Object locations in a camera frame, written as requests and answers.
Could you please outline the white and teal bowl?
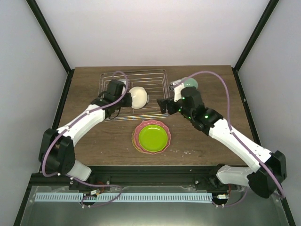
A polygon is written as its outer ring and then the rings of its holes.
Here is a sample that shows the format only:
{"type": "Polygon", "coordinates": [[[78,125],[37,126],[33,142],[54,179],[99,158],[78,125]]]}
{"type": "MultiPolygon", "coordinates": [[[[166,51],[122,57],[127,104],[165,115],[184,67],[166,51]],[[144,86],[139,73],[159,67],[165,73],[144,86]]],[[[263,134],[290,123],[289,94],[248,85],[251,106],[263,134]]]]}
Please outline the white and teal bowl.
{"type": "Polygon", "coordinates": [[[129,90],[132,98],[132,108],[142,109],[149,101],[149,95],[143,87],[133,87],[129,90]]]}

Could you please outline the chrome wire dish rack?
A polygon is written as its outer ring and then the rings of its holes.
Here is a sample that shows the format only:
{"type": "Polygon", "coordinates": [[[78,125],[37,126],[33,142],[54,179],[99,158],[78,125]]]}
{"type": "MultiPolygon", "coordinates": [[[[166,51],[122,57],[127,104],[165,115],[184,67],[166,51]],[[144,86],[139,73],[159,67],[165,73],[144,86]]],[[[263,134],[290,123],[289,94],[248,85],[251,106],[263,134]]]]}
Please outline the chrome wire dish rack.
{"type": "Polygon", "coordinates": [[[162,114],[157,99],[170,97],[169,83],[164,69],[126,71],[129,89],[143,87],[149,95],[149,101],[142,109],[121,108],[106,121],[149,120],[167,117],[162,114]]]}

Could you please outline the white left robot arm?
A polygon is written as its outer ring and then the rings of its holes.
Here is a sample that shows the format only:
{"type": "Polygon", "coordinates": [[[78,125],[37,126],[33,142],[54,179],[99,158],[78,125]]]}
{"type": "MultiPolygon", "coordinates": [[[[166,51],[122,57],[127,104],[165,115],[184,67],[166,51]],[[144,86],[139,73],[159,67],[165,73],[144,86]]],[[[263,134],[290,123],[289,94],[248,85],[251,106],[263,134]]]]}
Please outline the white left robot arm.
{"type": "Polygon", "coordinates": [[[108,88],[75,119],[58,129],[49,128],[44,132],[39,153],[43,176],[68,176],[79,180],[85,190],[95,187],[96,178],[91,175],[91,168],[76,159],[74,147],[94,126],[117,109],[132,106],[128,87],[127,78],[111,80],[108,88]]]}

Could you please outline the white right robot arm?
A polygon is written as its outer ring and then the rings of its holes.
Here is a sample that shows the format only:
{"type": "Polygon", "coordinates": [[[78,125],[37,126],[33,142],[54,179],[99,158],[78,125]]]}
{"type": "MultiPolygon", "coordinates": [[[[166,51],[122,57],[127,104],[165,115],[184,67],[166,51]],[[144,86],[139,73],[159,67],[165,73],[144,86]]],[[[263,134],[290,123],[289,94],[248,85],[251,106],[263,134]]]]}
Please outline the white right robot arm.
{"type": "Polygon", "coordinates": [[[286,179],[285,155],[256,144],[233,128],[220,113],[205,107],[195,87],[182,88],[173,97],[157,99],[157,103],[162,113],[180,113],[195,129],[225,145],[247,165],[220,165],[217,172],[209,177],[213,189],[236,184],[249,187],[261,198],[269,198],[286,179]]]}

